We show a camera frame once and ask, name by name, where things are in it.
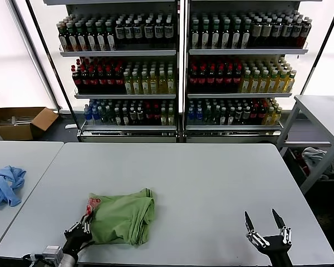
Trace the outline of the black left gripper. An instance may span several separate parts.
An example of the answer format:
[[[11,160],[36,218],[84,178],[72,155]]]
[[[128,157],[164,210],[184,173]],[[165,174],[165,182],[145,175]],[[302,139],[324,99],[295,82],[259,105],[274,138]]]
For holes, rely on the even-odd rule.
[[[92,241],[90,221],[90,219],[85,219],[83,216],[80,221],[75,222],[70,228],[65,230],[66,242],[63,246],[65,254],[78,254],[83,244]]]

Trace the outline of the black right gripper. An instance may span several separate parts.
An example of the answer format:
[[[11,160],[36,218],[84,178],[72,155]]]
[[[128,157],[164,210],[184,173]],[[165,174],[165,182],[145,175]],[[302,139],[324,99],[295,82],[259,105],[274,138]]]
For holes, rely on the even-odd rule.
[[[246,238],[255,246],[257,250],[268,256],[271,266],[273,267],[292,267],[292,262],[288,256],[288,251],[292,243],[292,229],[286,227],[282,217],[272,209],[272,214],[280,235],[265,236],[256,232],[252,221],[245,211],[245,226],[247,228]]]

